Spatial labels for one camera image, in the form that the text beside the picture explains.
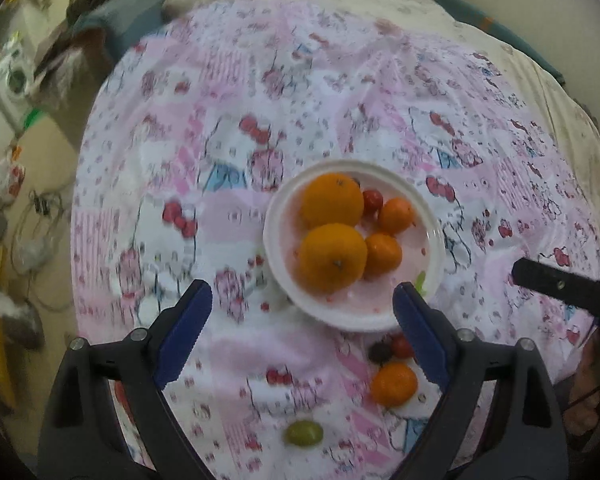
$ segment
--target cable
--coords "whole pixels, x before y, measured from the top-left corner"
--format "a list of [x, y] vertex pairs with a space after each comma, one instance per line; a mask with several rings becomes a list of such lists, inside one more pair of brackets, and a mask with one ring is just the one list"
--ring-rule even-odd
[[590, 396], [595, 395], [596, 393], [598, 393], [600, 391], [600, 384], [598, 386], [596, 386], [595, 388], [593, 388], [590, 392], [584, 394], [581, 397], [578, 397], [576, 400], [574, 400], [573, 402], [570, 402], [569, 404], [567, 404], [567, 407], [564, 408], [562, 410], [562, 412], [566, 412], [567, 410], [570, 410], [571, 408], [573, 408], [576, 404], [580, 404], [581, 402], [584, 402], [585, 400], [589, 399]]
[[[16, 229], [14, 230], [13, 238], [11, 239], [11, 267], [13, 267], [13, 270], [14, 272], [16, 272], [17, 275], [28, 277], [27, 300], [33, 305], [39, 306], [53, 313], [63, 312], [67, 310], [74, 304], [74, 302], [69, 301], [67, 303], [63, 303], [60, 306], [51, 306], [50, 304], [40, 299], [40, 295], [35, 290], [35, 280], [37, 275], [40, 273], [40, 269], [46, 264], [46, 262], [52, 260], [58, 253], [58, 247], [61, 240], [61, 236], [57, 236], [58, 228], [60, 227], [60, 222], [62, 221], [62, 218], [65, 217], [67, 212], [71, 211], [70, 207], [69, 209], [64, 208], [62, 192], [70, 186], [72, 186], [74, 181], [75, 180], [72, 179], [63, 184], [62, 186], [58, 187], [57, 189], [47, 190], [42, 193], [36, 193], [32, 190], [29, 193], [29, 203], [24, 208], [22, 215], [18, 219]], [[20, 245], [21, 247], [24, 245], [22, 243], [22, 235], [24, 232], [24, 227], [27, 224], [27, 219], [31, 215], [32, 211], [35, 211], [38, 215], [38, 221], [33, 227], [33, 230], [30, 235], [31, 238], [36, 237], [36, 235], [40, 232], [45, 219], [48, 219], [48, 226], [46, 228], [46, 232], [39, 237], [42, 239], [43, 244], [46, 243], [48, 251], [43, 256], [41, 256], [42, 260], [39, 263], [34, 264], [30, 269], [23, 270], [19, 267], [19, 264], [16, 262], [14, 254], [16, 253], [17, 245]]]

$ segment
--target blue gripper pad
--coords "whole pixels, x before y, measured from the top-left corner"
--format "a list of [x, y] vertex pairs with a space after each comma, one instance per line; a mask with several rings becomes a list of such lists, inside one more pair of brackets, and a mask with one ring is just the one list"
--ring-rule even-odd
[[444, 392], [449, 384], [448, 359], [445, 348], [427, 320], [435, 312], [410, 283], [395, 288], [393, 301], [395, 318], [413, 348], [418, 365], [427, 379]]
[[158, 351], [154, 381], [160, 390], [180, 376], [193, 346], [211, 314], [213, 295], [208, 283], [203, 283], [193, 297], [189, 298], [188, 296], [189, 294], [185, 292], [178, 304], [173, 307], [177, 308], [181, 301], [187, 301], [180, 318], [174, 323]]

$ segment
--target cream fabric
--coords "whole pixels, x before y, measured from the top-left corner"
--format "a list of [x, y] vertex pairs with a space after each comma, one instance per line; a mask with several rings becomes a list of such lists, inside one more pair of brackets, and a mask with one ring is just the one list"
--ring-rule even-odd
[[[215, 0], [166, 0], [163, 11], [176, 18]], [[588, 115], [555, 79], [531, 58], [478, 28], [456, 22], [432, 0], [313, 0], [325, 7], [375, 20], [389, 20], [401, 28], [437, 33], [466, 44], [487, 56], [526, 103], [538, 111], [542, 125], [554, 136], [560, 152], [598, 216], [600, 226], [600, 134]]]

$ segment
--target hello kitty tablecloth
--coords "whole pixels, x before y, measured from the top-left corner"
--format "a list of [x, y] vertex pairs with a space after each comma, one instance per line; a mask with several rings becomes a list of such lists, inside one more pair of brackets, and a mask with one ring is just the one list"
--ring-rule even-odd
[[[262, 247], [270, 197], [327, 157], [420, 190], [446, 261], [430, 304], [480, 338], [538, 344], [572, 372], [592, 320], [512, 284], [521, 256], [600, 279], [599, 232], [568, 165], [486, 57], [304, 0], [221, 0], [133, 47], [85, 130], [72, 216], [75, 305], [92, 343], [148, 326], [194, 278], [213, 312], [165, 397], [217, 478], [385, 478], [437, 399], [421, 372], [401, 410], [368, 396], [366, 348], [296, 309]], [[485, 389], [459, 459], [470, 456]], [[118, 406], [134, 458], [150, 464]], [[282, 443], [300, 418], [320, 446]]]

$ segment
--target washing machine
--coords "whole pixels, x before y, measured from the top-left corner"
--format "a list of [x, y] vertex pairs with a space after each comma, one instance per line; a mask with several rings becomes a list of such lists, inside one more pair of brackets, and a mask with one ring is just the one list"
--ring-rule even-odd
[[24, 130], [25, 119], [33, 110], [27, 93], [33, 85], [33, 63], [17, 43], [0, 58], [0, 111], [16, 133]]

